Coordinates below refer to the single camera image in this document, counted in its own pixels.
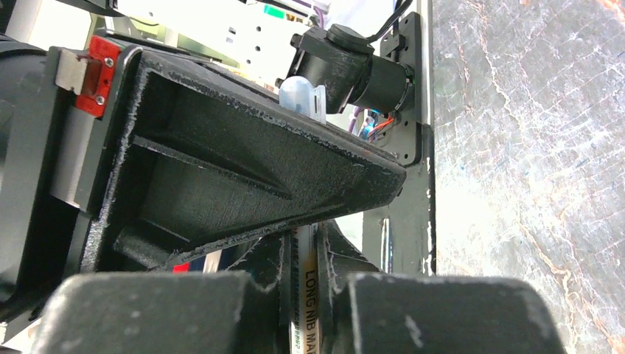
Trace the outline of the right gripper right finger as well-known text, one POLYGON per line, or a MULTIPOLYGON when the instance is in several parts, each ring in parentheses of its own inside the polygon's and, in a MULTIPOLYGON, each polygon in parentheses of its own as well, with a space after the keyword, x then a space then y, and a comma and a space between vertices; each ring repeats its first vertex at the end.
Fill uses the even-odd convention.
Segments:
POLYGON ((317 234, 323 353, 563 353, 541 296, 501 277, 387 274, 335 222, 317 234))

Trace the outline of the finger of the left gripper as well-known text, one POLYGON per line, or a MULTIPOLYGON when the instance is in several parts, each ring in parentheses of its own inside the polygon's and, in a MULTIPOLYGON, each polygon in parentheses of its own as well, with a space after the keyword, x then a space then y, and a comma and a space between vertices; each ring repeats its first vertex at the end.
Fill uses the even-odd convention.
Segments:
POLYGON ((139 48, 130 56, 82 271, 171 268, 385 206, 406 179, 390 153, 219 66, 139 48))

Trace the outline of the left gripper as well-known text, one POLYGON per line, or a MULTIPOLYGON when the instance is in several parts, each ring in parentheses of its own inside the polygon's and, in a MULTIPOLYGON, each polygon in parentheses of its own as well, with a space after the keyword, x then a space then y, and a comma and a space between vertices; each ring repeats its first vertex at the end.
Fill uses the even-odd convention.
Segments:
POLYGON ((132 48, 142 41, 123 34, 96 34, 86 51, 80 89, 56 83, 61 48, 41 49, 1 37, 1 321, 32 321, 39 306, 72 274, 141 271, 130 258, 101 240, 87 244, 113 169, 120 127, 109 119, 123 91, 121 75, 133 70, 132 48), (56 189, 61 145, 69 139, 72 113, 96 120, 88 150, 77 166, 74 197, 56 189))

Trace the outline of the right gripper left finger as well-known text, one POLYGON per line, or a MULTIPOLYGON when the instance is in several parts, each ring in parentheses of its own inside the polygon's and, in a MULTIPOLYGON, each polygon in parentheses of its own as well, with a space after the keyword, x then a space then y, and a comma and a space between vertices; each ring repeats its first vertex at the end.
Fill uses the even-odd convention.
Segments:
POLYGON ((43 311, 34 353, 279 353, 285 234, 212 274, 75 275, 43 311))

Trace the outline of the white long nib marker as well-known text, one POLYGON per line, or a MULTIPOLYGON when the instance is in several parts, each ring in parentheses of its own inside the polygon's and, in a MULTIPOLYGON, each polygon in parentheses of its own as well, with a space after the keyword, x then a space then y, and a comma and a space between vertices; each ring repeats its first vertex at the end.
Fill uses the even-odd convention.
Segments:
POLYGON ((316 223, 297 228, 290 241, 290 351, 320 353, 316 223))

